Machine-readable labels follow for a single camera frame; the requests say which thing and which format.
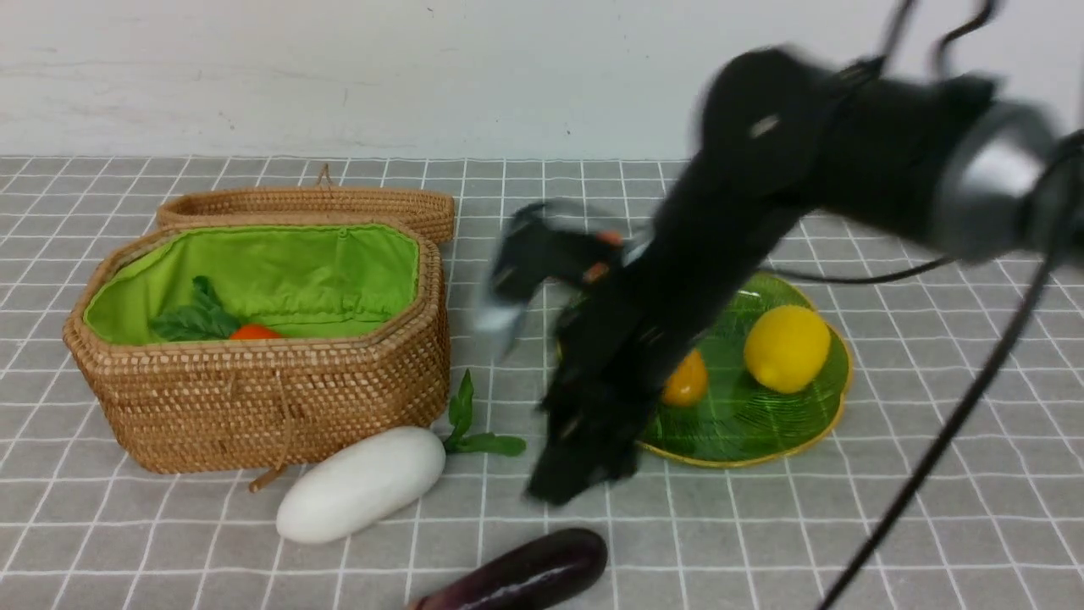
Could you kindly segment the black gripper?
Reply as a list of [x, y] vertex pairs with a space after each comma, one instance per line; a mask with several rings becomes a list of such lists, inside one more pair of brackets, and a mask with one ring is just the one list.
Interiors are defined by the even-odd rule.
[[803, 215], [793, 189], [751, 196], [704, 163], [686, 169], [643, 250], [594, 281], [557, 333], [531, 499], [560, 507], [635, 472], [667, 378]]

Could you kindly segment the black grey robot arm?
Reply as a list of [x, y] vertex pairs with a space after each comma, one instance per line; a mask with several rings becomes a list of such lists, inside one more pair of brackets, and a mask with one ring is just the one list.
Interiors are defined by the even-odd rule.
[[1049, 173], [1054, 129], [981, 77], [883, 80], [771, 47], [717, 75], [700, 134], [648, 241], [612, 254], [559, 328], [532, 499], [562, 506], [634, 472], [666, 379], [810, 212], [967, 263], [1060, 241], [1061, 263], [1081, 267], [1081, 202], [1069, 169]]

